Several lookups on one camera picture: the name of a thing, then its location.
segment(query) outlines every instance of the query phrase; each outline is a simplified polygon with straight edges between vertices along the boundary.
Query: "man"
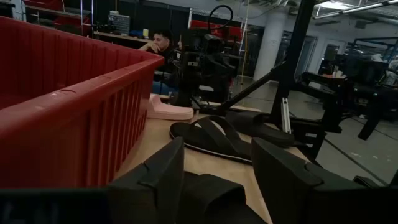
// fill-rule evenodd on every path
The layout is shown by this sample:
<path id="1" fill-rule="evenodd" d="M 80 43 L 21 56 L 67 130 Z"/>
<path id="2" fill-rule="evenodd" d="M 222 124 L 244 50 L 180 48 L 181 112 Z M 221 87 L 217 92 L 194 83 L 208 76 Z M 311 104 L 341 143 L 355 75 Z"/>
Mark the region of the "man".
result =
<path id="1" fill-rule="evenodd" d="M 142 46 L 139 50 L 148 51 L 165 57 L 166 63 L 173 51 L 173 37 L 169 30 L 159 30 L 154 34 L 154 41 Z"/>

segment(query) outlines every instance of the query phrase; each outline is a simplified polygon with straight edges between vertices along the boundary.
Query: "wooden table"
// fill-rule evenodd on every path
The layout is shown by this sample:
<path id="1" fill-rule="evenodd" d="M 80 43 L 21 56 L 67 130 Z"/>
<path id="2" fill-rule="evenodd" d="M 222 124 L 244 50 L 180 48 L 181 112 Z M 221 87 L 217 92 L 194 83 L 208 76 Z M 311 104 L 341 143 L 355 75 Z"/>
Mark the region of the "wooden table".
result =
<path id="1" fill-rule="evenodd" d="M 198 114 L 192 120 L 202 118 L 205 115 Z M 134 146 L 116 177 L 120 177 L 171 141 L 169 130 L 175 121 L 147 118 L 146 126 L 140 140 Z M 250 142 L 251 137 L 240 134 L 243 140 Z M 286 149 L 290 153 L 306 159 L 295 147 Z M 272 223 L 264 199 L 254 176 L 253 167 L 238 162 L 222 159 L 208 154 L 185 148 L 185 170 L 196 174 L 213 174 L 224 179 L 237 182 L 244 186 L 247 204 L 267 223 Z"/>
<path id="2" fill-rule="evenodd" d="M 133 41 L 138 41 L 138 42 L 143 42 L 143 43 L 152 42 L 151 40 L 140 39 L 140 38 L 137 38 L 137 37 L 130 37 L 128 35 L 108 34 L 108 33 L 98 32 L 98 31 L 94 31 L 94 35 L 102 35 L 102 36 L 105 36 L 105 37 L 114 37 L 114 38 L 119 38 L 119 39 L 133 40 Z"/>

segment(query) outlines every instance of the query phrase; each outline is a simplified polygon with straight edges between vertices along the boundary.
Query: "gray floor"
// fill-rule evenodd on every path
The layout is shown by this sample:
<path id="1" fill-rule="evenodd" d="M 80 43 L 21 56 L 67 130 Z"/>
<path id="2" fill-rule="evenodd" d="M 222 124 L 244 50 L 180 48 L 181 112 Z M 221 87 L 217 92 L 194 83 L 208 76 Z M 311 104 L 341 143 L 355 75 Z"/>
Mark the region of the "gray floor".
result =
<path id="1" fill-rule="evenodd" d="M 233 93 L 237 94 L 251 84 L 243 78 L 243 85 L 235 82 Z M 241 100 L 238 105 L 271 112 L 277 83 L 269 82 Z M 324 110 L 316 98 L 291 91 L 289 110 L 297 117 L 320 119 Z M 398 170 L 398 124 L 382 121 L 367 141 L 358 138 L 366 120 L 354 117 L 340 123 L 341 134 L 328 133 L 317 157 L 325 169 L 352 180 L 356 175 L 368 177 L 379 185 L 389 184 Z"/>

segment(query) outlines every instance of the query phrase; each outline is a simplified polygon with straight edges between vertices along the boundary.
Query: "concrete pillar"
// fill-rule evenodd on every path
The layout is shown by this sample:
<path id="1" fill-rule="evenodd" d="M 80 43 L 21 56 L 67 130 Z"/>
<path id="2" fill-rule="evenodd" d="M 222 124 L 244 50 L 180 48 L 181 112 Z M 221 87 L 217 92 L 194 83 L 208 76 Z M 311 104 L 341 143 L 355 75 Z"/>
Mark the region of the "concrete pillar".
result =
<path id="1" fill-rule="evenodd" d="M 267 13 L 267 20 L 254 71 L 254 81 L 260 79 L 274 67 L 280 41 L 284 32 L 289 7 L 280 7 Z"/>

